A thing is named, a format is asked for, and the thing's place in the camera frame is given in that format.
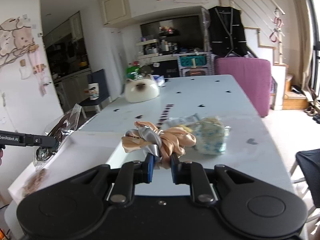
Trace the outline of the person's left hand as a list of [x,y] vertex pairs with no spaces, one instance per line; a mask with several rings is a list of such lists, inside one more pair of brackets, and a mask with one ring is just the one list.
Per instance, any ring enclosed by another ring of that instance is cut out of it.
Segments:
[[0,166],[2,165],[3,149],[0,149]]

